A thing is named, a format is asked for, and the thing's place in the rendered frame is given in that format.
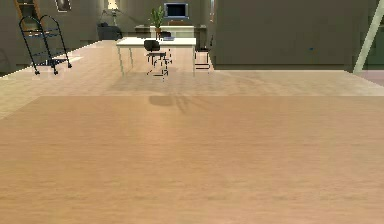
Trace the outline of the black office chair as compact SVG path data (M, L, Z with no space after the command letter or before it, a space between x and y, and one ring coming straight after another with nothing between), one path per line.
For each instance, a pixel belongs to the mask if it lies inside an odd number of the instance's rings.
M153 71L157 63L160 63L162 66L160 76L168 76L168 64L171 63L172 60L167 57L166 52L161 51L160 43L157 40L146 39L144 41L144 48L147 51L147 61L152 65L152 68L150 71L148 71L148 74Z

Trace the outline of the white cabinet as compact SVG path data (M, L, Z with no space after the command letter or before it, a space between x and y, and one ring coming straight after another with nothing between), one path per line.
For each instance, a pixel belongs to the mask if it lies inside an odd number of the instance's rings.
M193 38L197 37L200 31L204 32L206 30L206 26L161 26L160 29L163 32L170 32L172 37ZM138 36L151 38L156 37L154 26L138 25L135 27L135 31Z

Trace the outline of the white table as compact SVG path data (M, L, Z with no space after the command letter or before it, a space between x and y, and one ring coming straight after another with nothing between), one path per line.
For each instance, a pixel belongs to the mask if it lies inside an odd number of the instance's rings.
M138 37L125 37L122 40L116 42L116 47L119 56L120 70L121 74L124 75L124 66L122 62L121 49L129 49L129 58L131 66L134 66L132 50L134 48L143 48L145 39ZM165 48L190 48L192 53L192 71L195 71L195 48L196 48L196 39L195 38L178 38L175 37L172 41L170 40L158 40L159 45Z

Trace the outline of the green potted house plant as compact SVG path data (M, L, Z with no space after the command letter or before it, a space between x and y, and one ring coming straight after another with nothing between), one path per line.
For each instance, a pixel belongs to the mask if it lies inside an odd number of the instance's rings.
M160 26L163 23L163 19L164 19L164 10L161 6L159 6L157 9L153 8L151 10L151 21L152 21L152 24L155 26L155 35L157 38L161 36Z

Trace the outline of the television set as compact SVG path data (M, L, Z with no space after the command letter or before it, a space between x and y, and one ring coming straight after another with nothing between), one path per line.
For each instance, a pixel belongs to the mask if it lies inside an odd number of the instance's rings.
M165 3L165 16L168 18L187 18L189 16L187 3Z

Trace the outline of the floor lamp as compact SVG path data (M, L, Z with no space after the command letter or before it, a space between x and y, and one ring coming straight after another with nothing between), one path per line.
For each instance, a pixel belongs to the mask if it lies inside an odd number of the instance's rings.
M109 16L112 19L113 25L117 25L117 18L123 14L120 10L120 0L103 0L104 8L101 13L101 18Z

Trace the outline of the wooden ladder shelf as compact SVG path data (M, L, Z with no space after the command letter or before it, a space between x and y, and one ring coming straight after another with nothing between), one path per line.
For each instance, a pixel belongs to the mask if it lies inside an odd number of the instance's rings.
M24 34L37 35L40 28L40 13L36 0L13 0L19 16L19 28Z

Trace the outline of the framed wall picture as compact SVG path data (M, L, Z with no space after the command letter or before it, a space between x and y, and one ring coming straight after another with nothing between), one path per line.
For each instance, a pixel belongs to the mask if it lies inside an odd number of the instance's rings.
M71 10L71 5L69 0L55 0L57 10L59 12L69 12Z

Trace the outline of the pale door frame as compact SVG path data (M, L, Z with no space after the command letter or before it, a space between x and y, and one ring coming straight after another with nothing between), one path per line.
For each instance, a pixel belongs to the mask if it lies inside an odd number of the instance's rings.
M370 26L368 32L365 36L363 45L360 49L358 58L356 60L353 73L360 74L363 70L364 63L366 62L366 58L371 49L377 31L379 29L382 18L384 17L384 0L379 0L375 9L375 13L373 15L372 21L370 22Z

